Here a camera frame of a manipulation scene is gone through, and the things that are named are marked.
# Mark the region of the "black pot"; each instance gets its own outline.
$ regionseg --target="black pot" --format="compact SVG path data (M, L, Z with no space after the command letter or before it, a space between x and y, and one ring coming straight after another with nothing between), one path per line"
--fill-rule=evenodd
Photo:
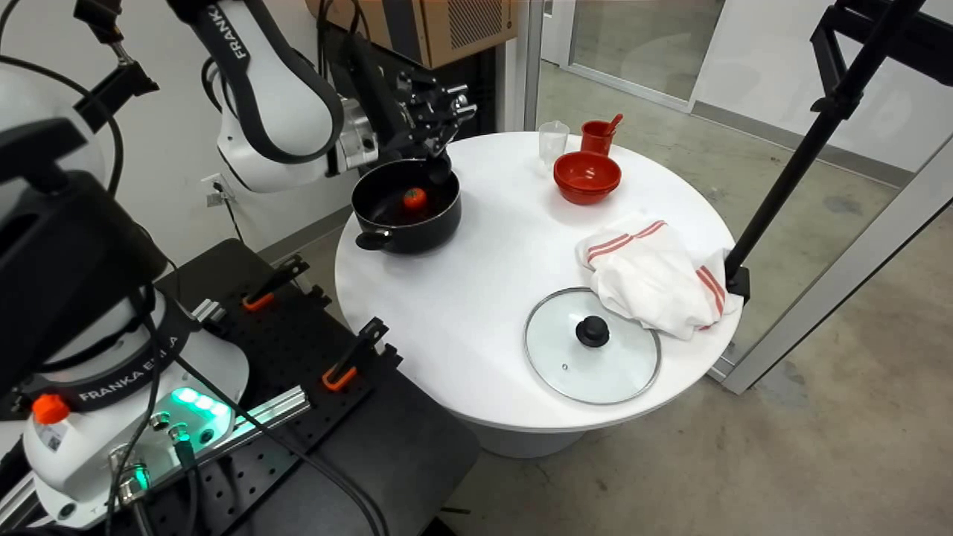
M394 253L432 250L450 241L459 226L459 180L450 161L389 161L361 180L350 210L362 231L358 247Z

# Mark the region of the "cardboard box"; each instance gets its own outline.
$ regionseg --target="cardboard box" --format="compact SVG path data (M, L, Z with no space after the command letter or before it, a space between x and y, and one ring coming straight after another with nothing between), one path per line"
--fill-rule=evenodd
M516 0L358 0L368 43L422 68L496 49L516 37ZM350 31L355 0L331 0L327 21Z

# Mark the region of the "round white table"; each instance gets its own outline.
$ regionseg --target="round white table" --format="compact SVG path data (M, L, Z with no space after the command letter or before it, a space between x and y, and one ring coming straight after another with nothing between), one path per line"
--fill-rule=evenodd
M605 429L684 393L729 347L742 307L690 344L660 338L660 368L647 393L587 406L554 393L531 368L531 310L580 286L575 246L629 213L665 217L696 259L733 247L717 213L668 168L614 146L623 185L599 205L559 196L538 161L538 134L487 134L450 146L461 182L459 232L438 250L396 256L361 250L350 217L337 246L337 298L358 332L371 317L404 359L402 375L472 424L481 447L504 456L548 456L580 432Z

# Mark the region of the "white towel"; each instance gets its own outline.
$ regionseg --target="white towel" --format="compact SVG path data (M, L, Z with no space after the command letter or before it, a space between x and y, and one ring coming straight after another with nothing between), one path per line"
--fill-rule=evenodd
M681 240L650 216L584 240L575 256L611 313L676 341L690 341L737 305L724 293L724 253L690 259Z

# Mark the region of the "gray floor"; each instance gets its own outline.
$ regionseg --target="gray floor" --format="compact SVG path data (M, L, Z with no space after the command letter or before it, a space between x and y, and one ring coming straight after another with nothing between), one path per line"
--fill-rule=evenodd
M575 4L571 64L688 100L717 15L720 0Z
M538 121L623 110L618 143L696 185L733 231L790 150L544 68ZM752 341L892 196L819 165L752 259ZM332 293L340 231L304 247ZM481 456L446 500L464 536L815 536L953 534L953 217L939 217L752 393L711 381L541 461Z

